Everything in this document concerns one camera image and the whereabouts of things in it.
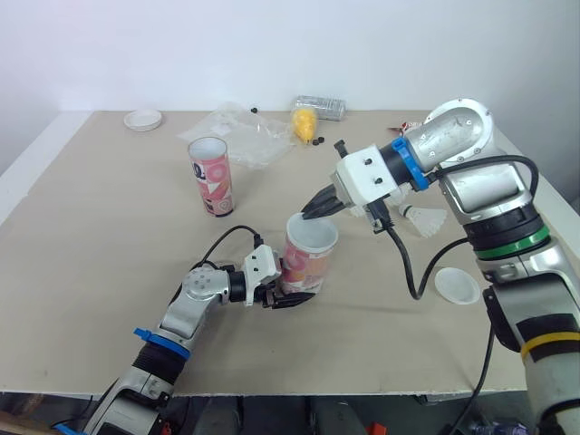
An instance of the yellow band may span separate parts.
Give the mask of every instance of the yellow band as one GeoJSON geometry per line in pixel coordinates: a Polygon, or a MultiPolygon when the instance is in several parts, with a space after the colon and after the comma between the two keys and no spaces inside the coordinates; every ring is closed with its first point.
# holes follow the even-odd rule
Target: yellow band
{"type": "Polygon", "coordinates": [[[522,346],[522,349],[520,351],[520,353],[522,354],[522,360],[526,358],[529,351],[542,344],[552,342],[565,342],[570,340],[576,340],[580,342],[580,333],[545,333],[544,335],[534,337],[530,341],[525,342],[524,345],[522,346]]]}

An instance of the blue ring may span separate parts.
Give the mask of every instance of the blue ring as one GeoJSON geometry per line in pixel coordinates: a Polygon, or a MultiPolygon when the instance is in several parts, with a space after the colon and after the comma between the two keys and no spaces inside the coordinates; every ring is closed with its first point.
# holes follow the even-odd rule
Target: blue ring
{"type": "Polygon", "coordinates": [[[175,342],[172,342],[168,338],[152,333],[147,329],[135,328],[135,331],[133,331],[133,333],[141,337],[143,341],[155,343],[158,344],[159,346],[165,347],[166,349],[175,352],[177,355],[182,356],[186,360],[188,360],[189,356],[191,355],[191,353],[185,347],[180,346],[175,342]]]}
{"type": "Polygon", "coordinates": [[[63,433],[64,435],[87,435],[84,432],[77,432],[76,430],[69,428],[64,423],[59,423],[55,425],[54,428],[59,432],[63,433]]]}
{"type": "Polygon", "coordinates": [[[417,162],[409,152],[407,148],[409,142],[403,138],[397,138],[393,142],[391,142],[392,148],[399,153],[402,158],[402,161],[405,163],[405,166],[413,176],[415,183],[417,183],[418,190],[425,190],[429,187],[429,181],[423,177],[423,173],[421,172],[421,168],[417,165],[417,162]]]}

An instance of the printed pattern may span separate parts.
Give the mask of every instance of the printed pattern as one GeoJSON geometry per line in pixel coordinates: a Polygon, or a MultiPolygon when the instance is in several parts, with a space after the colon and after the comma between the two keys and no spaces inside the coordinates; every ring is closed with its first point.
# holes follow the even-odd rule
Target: printed pattern
{"type": "Polygon", "coordinates": [[[310,254],[286,238],[282,268],[282,290],[284,293],[318,293],[328,269],[332,249],[322,254],[310,254]]]}
{"type": "Polygon", "coordinates": [[[227,154],[210,160],[191,159],[191,164],[208,213],[218,217],[231,213],[234,199],[227,154]]]}

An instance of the white small bowl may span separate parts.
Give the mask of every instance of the white small bowl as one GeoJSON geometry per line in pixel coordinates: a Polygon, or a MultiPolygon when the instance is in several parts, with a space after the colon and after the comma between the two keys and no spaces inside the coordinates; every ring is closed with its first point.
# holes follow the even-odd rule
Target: white small bowl
{"type": "Polygon", "coordinates": [[[128,129],[133,131],[151,131],[157,129],[163,120],[160,111],[149,109],[127,113],[123,121],[128,129]]]}
{"type": "Polygon", "coordinates": [[[457,305],[474,304],[481,295],[473,276],[455,267],[442,268],[435,275],[435,287],[441,296],[457,305]]]}

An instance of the clear plastic bag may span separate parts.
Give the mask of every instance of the clear plastic bag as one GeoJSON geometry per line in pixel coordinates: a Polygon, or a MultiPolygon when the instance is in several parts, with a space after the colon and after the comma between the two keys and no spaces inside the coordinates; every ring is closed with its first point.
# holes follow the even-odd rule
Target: clear plastic bag
{"type": "Polygon", "coordinates": [[[266,167],[296,144],[290,123],[268,120],[234,102],[222,104],[178,135],[188,143],[204,136],[223,139],[229,160],[251,169],[266,167]]]}

